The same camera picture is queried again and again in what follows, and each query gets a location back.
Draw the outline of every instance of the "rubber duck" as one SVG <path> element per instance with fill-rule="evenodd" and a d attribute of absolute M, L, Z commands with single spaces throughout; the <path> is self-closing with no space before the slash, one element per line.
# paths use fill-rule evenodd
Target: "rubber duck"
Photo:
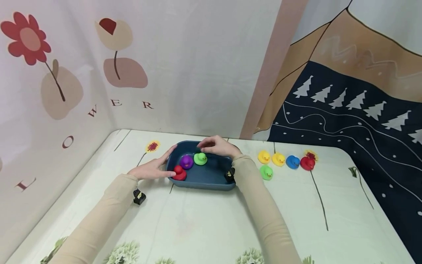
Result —
<path fill-rule="evenodd" d="M 260 168 L 261 176 L 264 180 L 271 180 L 273 178 L 273 169 L 268 165 L 262 165 Z"/>
<path fill-rule="evenodd" d="M 193 159 L 189 155 L 185 155 L 180 159 L 180 166 L 182 166 L 183 169 L 190 169 L 193 166 Z"/>
<path fill-rule="evenodd" d="M 279 166 L 279 167 L 283 166 L 285 161 L 286 161 L 286 158 L 284 157 L 284 155 L 283 155 L 283 154 L 281 154 L 281 153 L 279 153 L 279 152 L 276 152 L 276 153 L 273 155 L 273 163 L 274 163 L 276 166 Z"/>
<path fill-rule="evenodd" d="M 193 161 L 195 162 L 196 165 L 202 166 L 202 165 L 205 165 L 205 163 L 207 163 L 208 159 L 205 153 L 201 152 L 201 153 L 196 153 L 193 156 Z"/>
<path fill-rule="evenodd" d="M 262 164 L 270 163 L 270 158 L 271 158 L 270 154 L 265 150 L 261 150 L 258 154 L 258 160 Z"/>
<path fill-rule="evenodd" d="M 176 167 L 174 167 L 173 170 L 176 173 L 176 176 L 173 176 L 172 178 L 174 180 L 178 180 L 178 181 L 184 181 L 186 179 L 186 171 L 182 168 L 182 166 L 177 165 Z"/>
<path fill-rule="evenodd" d="M 311 170 L 314 169 L 315 160 L 310 159 L 310 158 L 305 156 L 300 160 L 300 166 L 307 171 L 311 171 Z"/>
<path fill-rule="evenodd" d="M 300 164 L 300 160 L 298 157 L 295 157 L 293 155 L 290 155 L 289 157 L 287 157 L 286 159 L 286 164 L 289 168 L 291 169 L 297 169 L 299 167 Z"/>

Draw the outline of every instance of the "table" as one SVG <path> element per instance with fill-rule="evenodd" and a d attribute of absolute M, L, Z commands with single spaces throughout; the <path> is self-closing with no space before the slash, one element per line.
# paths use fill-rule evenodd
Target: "table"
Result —
<path fill-rule="evenodd" d="M 139 163 L 152 140 L 161 145 L 145 154 L 142 162 L 160 157 L 177 142 L 203 138 L 125 129 L 112 132 L 7 264 L 40 263 L 95 206 L 111 181 Z M 228 140 L 257 166 L 261 150 L 286 157 L 302 157 L 308 149 L 318 154 L 312 174 L 270 163 L 274 176 L 265 181 L 304 264 L 414 263 L 364 179 L 352 176 L 349 168 L 354 163 L 341 149 Z M 130 207 L 95 263 L 102 263 L 115 247 L 128 252 L 125 264 L 171 264 L 168 258 L 178 264 L 262 263 L 260 242 L 237 188 L 229 192 L 178 188 L 168 179 L 159 179 L 141 181 L 139 189 L 147 200 Z"/>

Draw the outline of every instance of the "hand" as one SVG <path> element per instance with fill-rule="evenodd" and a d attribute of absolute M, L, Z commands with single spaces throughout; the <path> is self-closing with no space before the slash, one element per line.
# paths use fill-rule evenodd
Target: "hand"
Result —
<path fill-rule="evenodd" d="M 198 144 L 198 148 L 204 153 L 213 153 L 220 156 L 228 156 L 234 158 L 237 155 L 241 155 L 242 152 L 233 144 L 227 142 L 220 136 L 211 136 Z"/>
<path fill-rule="evenodd" d="M 167 162 L 168 157 L 177 145 L 172 146 L 163 156 L 155 158 L 145 164 L 131 169 L 127 174 L 136 177 L 138 180 L 158 179 L 176 176 L 174 171 L 162 171 L 160 166 Z"/>

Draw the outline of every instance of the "wall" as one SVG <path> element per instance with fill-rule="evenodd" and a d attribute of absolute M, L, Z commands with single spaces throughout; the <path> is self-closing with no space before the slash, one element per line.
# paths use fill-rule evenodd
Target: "wall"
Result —
<path fill-rule="evenodd" d="M 111 131 L 239 137 L 280 3 L 4 4 L 0 263 Z"/>
<path fill-rule="evenodd" d="M 310 1 L 252 137 L 346 151 L 416 263 L 421 11 L 414 1 Z"/>

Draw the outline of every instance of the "purple rubber duck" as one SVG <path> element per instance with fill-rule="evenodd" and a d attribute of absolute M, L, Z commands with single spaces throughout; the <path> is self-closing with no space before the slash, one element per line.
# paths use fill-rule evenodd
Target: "purple rubber duck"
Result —
<path fill-rule="evenodd" d="M 180 166 L 182 166 L 183 169 L 190 169 L 193 166 L 193 159 L 189 155 L 185 155 L 180 160 Z"/>

